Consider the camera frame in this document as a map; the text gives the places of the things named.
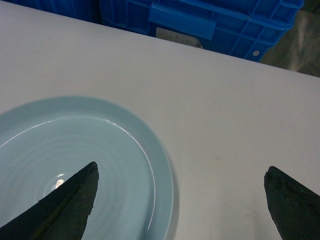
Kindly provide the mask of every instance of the white table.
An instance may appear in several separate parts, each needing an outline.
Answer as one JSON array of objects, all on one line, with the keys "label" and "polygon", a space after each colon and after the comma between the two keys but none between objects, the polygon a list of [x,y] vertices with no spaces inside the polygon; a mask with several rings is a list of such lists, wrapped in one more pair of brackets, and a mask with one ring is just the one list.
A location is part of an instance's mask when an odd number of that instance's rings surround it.
[{"label": "white table", "polygon": [[280,240],[264,174],[320,194],[320,79],[0,1],[0,112],[64,95],[122,105],[170,158],[168,240]]}]

